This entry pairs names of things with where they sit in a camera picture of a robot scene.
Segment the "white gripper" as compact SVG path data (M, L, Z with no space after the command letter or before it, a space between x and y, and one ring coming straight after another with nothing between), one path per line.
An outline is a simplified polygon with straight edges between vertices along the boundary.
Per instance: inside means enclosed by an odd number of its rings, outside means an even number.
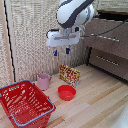
M66 54L70 54L71 51L71 45L77 44L80 39L80 32L73 32L70 34L61 34L59 29L56 30L50 30L47 32L47 42L46 44L49 47L55 47L54 48L54 56L58 55L58 46L66 46Z

